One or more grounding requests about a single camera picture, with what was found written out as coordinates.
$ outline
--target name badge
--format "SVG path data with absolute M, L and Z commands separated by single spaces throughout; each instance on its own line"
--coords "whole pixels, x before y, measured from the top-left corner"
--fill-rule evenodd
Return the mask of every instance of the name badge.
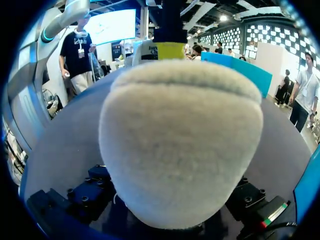
M 82 59 L 85 57 L 85 50 L 83 48 L 78 49 L 79 58 Z

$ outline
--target lanyard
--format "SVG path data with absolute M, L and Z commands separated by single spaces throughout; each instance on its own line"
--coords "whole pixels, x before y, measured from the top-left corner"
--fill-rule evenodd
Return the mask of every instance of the lanyard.
M 310 76 L 309 80 L 308 80 L 308 75 L 307 75 L 307 71 L 305 71 L 305 78 L 308 80 L 308 82 L 306 83 L 306 85 L 304 86 L 304 89 L 307 89 L 307 87 L 309 86 L 310 80 L 311 78 L 314 76 L 314 73 L 312 73 L 312 75 Z
M 81 42 L 80 42 L 80 39 L 78 38 L 77 41 L 75 41 L 75 44 L 79 44 L 80 45 L 80 48 L 79 49 L 82 49 L 82 45 L 81 45 Z

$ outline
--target man in black t-shirt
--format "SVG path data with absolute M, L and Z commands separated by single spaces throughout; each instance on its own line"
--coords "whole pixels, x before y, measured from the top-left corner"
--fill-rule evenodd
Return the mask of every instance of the man in black t-shirt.
M 89 53 L 96 50 L 89 33 L 84 30 L 90 15 L 78 21 L 77 28 L 68 34 L 62 44 L 59 65 L 64 79 L 70 77 L 77 94 L 93 84 Z
M 222 54 L 222 42 L 219 41 L 217 45 L 218 45 L 218 48 L 216 48 L 214 52 L 217 54 Z

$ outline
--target white felt cover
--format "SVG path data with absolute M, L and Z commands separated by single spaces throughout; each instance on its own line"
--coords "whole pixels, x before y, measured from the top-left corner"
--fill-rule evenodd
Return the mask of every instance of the white felt cover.
M 166 60 L 119 76 L 99 145 L 118 196 L 145 224 L 186 229 L 215 214 L 247 169 L 263 114 L 256 86 L 208 62 Z

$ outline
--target black pants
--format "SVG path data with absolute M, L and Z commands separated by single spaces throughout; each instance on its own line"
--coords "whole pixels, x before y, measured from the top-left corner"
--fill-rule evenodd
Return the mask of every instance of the black pants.
M 304 128 L 308 115 L 308 112 L 297 101 L 293 103 L 290 121 L 295 125 L 296 129 L 298 129 L 299 133 L 301 133 Z
M 287 90 L 286 89 L 279 89 L 277 94 L 276 94 L 276 98 L 278 99 L 278 105 L 279 104 L 284 104 L 285 99 L 284 96 L 286 94 Z

